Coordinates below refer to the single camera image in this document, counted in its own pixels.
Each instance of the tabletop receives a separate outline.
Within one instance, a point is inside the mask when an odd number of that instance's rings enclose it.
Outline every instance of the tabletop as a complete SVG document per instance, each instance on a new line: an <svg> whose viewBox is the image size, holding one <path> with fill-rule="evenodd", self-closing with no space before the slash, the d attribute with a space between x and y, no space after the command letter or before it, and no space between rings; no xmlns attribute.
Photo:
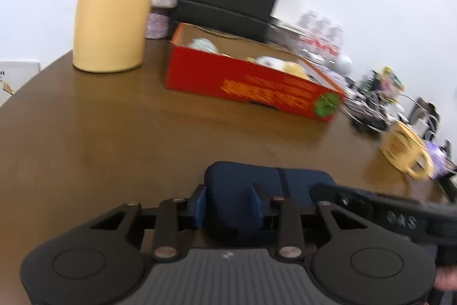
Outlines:
<svg viewBox="0 0 457 305"><path fill-rule="evenodd" d="M341 114L322 123L167 90L169 48L148 41L143 66L112 74L79 71L68 53L0 109L0 303L30 303L19 266L33 247L125 202L189 197L220 160L324 170L342 185L443 201Z"/></svg>

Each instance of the cup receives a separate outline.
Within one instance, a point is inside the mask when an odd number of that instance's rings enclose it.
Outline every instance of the cup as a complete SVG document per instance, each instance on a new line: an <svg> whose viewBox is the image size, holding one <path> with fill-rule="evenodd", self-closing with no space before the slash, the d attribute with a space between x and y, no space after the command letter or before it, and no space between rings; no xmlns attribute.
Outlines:
<svg viewBox="0 0 457 305"><path fill-rule="evenodd" d="M391 125L381 145L381 153L392 165L415 180L426 179L433 171L433 162L427 153L424 141L408 125L397 121ZM412 167L423 158L423 170Z"/></svg>

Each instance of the gray ribbed panel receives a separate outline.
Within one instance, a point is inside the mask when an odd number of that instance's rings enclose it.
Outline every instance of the gray ribbed panel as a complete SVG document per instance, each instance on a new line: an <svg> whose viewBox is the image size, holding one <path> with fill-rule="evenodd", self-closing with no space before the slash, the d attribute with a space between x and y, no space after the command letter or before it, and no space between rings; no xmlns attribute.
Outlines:
<svg viewBox="0 0 457 305"><path fill-rule="evenodd" d="M268 250L191 249L160 264L119 305L337 305L305 269L273 259Z"/></svg>

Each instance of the dark blue case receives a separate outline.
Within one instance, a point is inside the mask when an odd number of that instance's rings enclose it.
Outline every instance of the dark blue case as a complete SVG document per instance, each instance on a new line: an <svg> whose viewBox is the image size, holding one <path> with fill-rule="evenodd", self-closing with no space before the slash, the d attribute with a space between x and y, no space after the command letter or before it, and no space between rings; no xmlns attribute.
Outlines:
<svg viewBox="0 0 457 305"><path fill-rule="evenodd" d="M223 234L225 240L231 238L234 244L256 244L271 234L258 227L258 219L251 206L251 185L255 182L262 184L272 197L291 197L300 207L315 206L309 196L313 185L335 184L332 177L323 171L216 162L205 172L205 226L210 233Z"/></svg>

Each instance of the red cardboard box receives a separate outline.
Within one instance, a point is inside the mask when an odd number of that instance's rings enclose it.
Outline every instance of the red cardboard box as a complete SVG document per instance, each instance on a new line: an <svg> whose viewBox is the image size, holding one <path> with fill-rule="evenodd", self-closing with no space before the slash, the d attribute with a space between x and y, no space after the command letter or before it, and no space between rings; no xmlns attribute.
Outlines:
<svg viewBox="0 0 457 305"><path fill-rule="evenodd" d="M209 39L220 54L188 48L195 38ZM344 98L339 85L314 64L273 46L186 23L179 24L171 43L169 89L260 103L320 121L331 120ZM310 80L246 60L259 56L297 62Z"/></svg>

